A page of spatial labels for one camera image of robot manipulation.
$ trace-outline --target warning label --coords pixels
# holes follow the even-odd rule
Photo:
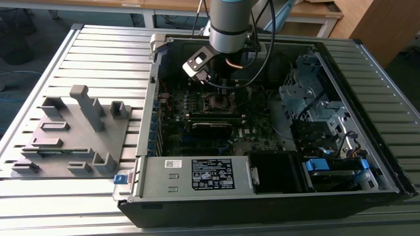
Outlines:
[[[234,189],[232,159],[192,160],[190,166],[194,190]]]

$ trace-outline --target black cable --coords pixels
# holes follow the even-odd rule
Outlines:
[[[208,4],[205,3],[205,0],[204,0],[202,2],[204,2],[205,14],[208,15],[208,19],[210,20],[210,15],[209,15],[209,10],[208,10]]]
[[[253,31],[252,34],[253,34],[253,36],[254,36],[254,38],[253,38],[253,43],[254,43],[254,57],[253,57],[252,61],[249,62],[249,64],[242,66],[242,69],[245,69],[245,68],[248,68],[249,66],[252,66],[252,64],[253,64],[254,61],[256,61],[257,52],[258,52],[258,50],[257,50],[258,41],[257,41],[257,35],[256,35],[256,23],[254,23],[254,18],[253,18],[253,13],[252,13],[252,12],[250,12],[250,18],[252,18],[252,31]]]
[[[190,34],[192,36],[194,35],[194,30],[196,30],[196,25],[197,25],[198,14],[200,14],[200,13],[196,14],[194,23],[193,23],[193,25],[192,25],[192,34]]]
[[[358,152],[358,151],[360,151],[360,149],[361,149],[361,145],[360,145],[360,143],[357,142],[357,140],[356,140],[356,139],[353,139],[353,142],[354,142],[354,144],[357,144],[357,147],[356,147],[356,148],[354,148],[354,150],[350,152],[350,154],[348,155],[348,157],[346,157],[346,158],[352,157],[352,156],[353,156],[353,154],[354,154],[356,152]]]
[[[190,16],[186,17],[186,20],[184,21],[184,24],[186,24],[186,21],[189,20],[189,17],[190,17]],[[182,24],[182,25],[184,25],[184,24]]]
[[[256,80],[256,78],[258,77],[261,71],[262,71],[264,68],[265,68],[265,65],[266,65],[266,62],[268,62],[268,59],[269,59],[272,50],[273,50],[274,39],[276,39],[276,13],[274,13],[274,4],[273,4],[273,1],[272,1],[272,0],[268,0],[268,3],[269,3],[269,10],[270,10],[270,17],[272,17],[272,32],[270,32],[269,49],[268,49],[268,52],[266,52],[266,55],[265,55],[265,59],[264,59],[261,68],[260,68],[260,70],[257,71],[257,73],[256,73],[256,75],[253,76],[253,78],[249,80],[249,82],[245,83],[244,85],[237,86],[237,87],[220,86],[220,85],[217,85],[217,84],[213,84],[210,81],[208,81],[208,84],[212,85],[213,87],[218,88],[218,89],[240,89],[240,88],[244,88],[244,87],[249,86],[249,85],[252,84],[252,82]]]
[[[264,7],[262,7],[262,9],[261,9],[260,14],[257,15],[254,24],[257,24],[257,22],[260,21],[260,18],[261,18],[261,16],[262,16],[262,13],[264,13],[264,11],[265,11],[266,6],[268,6],[268,1],[266,1],[265,5],[264,5]]]
[[[298,113],[297,116],[297,120],[300,120],[302,114],[305,114],[305,112],[310,109],[310,107],[313,107],[314,103],[321,99],[321,97],[325,94],[325,90],[321,91],[321,93],[314,97],[314,99],[312,100],[312,102],[308,104],[308,106],[302,109],[302,111]]]
[[[338,148],[337,148],[337,150],[336,150],[336,158],[340,157],[341,148],[342,148],[342,145],[344,145],[344,142],[345,142],[345,138],[346,138],[346,136],[349,136],[352,133],[354,133],[354,131],[350,131],[350,130],[349,130],[349,131],[344,134],[344,136],[342,136],[342,139],[341,139],[341,141],[340,141]]]

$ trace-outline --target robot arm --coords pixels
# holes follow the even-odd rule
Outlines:
[[[238,89],[248,86],[258,76],[272,50],[269,48],[261,69],[253,79],[245,85],[234,88],[216,84],[220,80],[214,76],[210,78],[209,73],[213,72],[212,74],[218,76],[221,75],[218,72],[222,68],[220,68],[220,63],[213,63],[216,66],[209,67],[208,62],[217,59],[218,61],[228,61],[224,59],[234,57],[241,53],[246,40],[246,29],[252,11],[257,13],[256,21],[260,21],[261,28],[269,28],[272,31],[272,47],[274,32],[282,27],[294,0],[274,0],[276,4],[273,0],[260,0],[252,9],[253,2],[253,0],[212,0],[209,12],[209,45],[204,46],[182,65],[182,69],[190,78],[194,78],[202,84],[208,83],[218,89]]]

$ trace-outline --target floor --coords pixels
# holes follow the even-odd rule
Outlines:
[[[36,59],[30,62],[12,66],[0,59],[0,70],[32,70],[42,72],[50,58],[60,46],[60,43],[68,33],[73,23],[105,26],[125,26],[132,27],[129,14],[122,13],[100,13],[100,12],[74,12],[58,11],[60,19],[53,20],[46,10],[33,10],[32,20],[37,28],[37,32],[26,36],[26,41],[34,51]],[[140,26],[144,26],[141,16],[137,18]],[[174,17],[164,19],[157,16],[157,27],[174,29],[190,29],[193,17]],[[198,18],[196,29],[200,29],[206,23],[206,18]],[[398,55],[386,68],[389,76],[393,78],[397,86],[401,88],[413,105],[420,108],[420,96],[417,90],[420,87],[420,57],[413,57],[409,60]],[[5,90],[0,91],[0,98],[8,100],[25,99],[30,93],[32,87],[37,82],[34,74],[10,74],[0,77],[0,82],[6,85]],[[22,102],[0,101],[0,136],[5,132]]]

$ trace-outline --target aluminum extrusion table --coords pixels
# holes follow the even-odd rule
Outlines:
[[[117,98],[133,107],[120,168],[133,167],[152,63],[149,40],[156,32],[190,33],[186,30],[73,27],[0,141],[0,176],[8,175],[6,169],[20,158],[20,147],[29,141],[42,117],[41,109],[36,108],[42,97],[62,96],[66,103],[74,103],[68,97],[73,84],[88,85],[88,95],[98,97],[101,104]],[[384,140],[418,187],[420,116],[365,47],[352,40],[278,38],[318,40],[326,45]],[[0,235],[213,235],[262,231],[296,235],[298,231],[298,235],[353,236],[392,232],[401,235],[420,230],[420,197],[340,220],[145,230],[136,228],[118,211],[112,192],[110,179],[0,181]]]

